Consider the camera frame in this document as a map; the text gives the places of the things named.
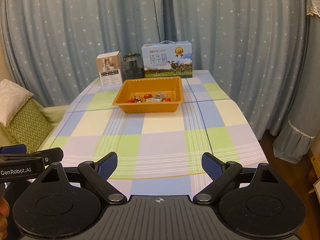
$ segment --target zigzag pattern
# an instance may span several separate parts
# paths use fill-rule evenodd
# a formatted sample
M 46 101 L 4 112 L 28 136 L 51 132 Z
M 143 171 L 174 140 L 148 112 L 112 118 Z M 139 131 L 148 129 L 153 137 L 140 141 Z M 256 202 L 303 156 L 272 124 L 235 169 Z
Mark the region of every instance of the zigzag pattern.
M 36 108 L 33 99 L 20 109 L 10 124 L 4 127 L 14 144 L 25 144 L 28 152 L 37 151 L 53 127 Z

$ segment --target milk carton box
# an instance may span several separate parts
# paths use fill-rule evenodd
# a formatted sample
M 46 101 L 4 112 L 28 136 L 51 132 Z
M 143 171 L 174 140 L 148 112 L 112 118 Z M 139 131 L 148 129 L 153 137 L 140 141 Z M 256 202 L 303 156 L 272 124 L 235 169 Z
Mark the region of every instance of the milk carton box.
M 104 53 L 97 56 L 96 63 L 102 86 L 122 84 L 122 62 L 121 51 Z
M 145 77 L 192 77 L 192 46 L 189 41 L 163 41 L 141 48 Z

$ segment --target orange tray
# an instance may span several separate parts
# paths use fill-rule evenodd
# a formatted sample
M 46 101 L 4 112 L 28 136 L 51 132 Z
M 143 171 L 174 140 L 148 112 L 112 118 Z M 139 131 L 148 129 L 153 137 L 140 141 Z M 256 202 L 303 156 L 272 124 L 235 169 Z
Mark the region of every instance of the orange tray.
M 143 98 L 145 94 L 155 95 L 159 92 L 166 93 L 171 101 L 127 103 L 132 96 Z M 183 102 L 181 78 L 163 77 L 124 81 L 113 101 L 113 105 L 119 106 L 125 113 L 162 113 L 177 111 L 179 104 Z

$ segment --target human hand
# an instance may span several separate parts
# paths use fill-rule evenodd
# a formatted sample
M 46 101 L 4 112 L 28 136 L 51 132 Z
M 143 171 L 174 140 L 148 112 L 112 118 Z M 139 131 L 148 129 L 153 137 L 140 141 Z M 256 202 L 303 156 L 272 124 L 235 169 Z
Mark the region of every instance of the human hand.
M 7 232 L 7 217 L 10 213 L 10 207 L 7 201 L 4 198 L 0 199 L 0 238 L 6 239 L 8 232 Z

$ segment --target black circular disc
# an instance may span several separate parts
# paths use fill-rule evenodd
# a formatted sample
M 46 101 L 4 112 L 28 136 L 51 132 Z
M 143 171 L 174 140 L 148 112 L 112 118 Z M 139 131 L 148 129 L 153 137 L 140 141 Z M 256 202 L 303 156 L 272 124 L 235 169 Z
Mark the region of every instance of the black circular disc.
M 230 228 L 242 235 L 281 238 L 299 229 L 305 218 L 303 202 L 287 193 L 255 190 L 250 186 L 239 188 L 221 198 L 219 214 Z
M 35 238 L 62 238 L 90 227 L 100 215 L 100 201 L 92 192 L 68 185 L 26 190 L 15 203 L 13 218 L 18 228 Z

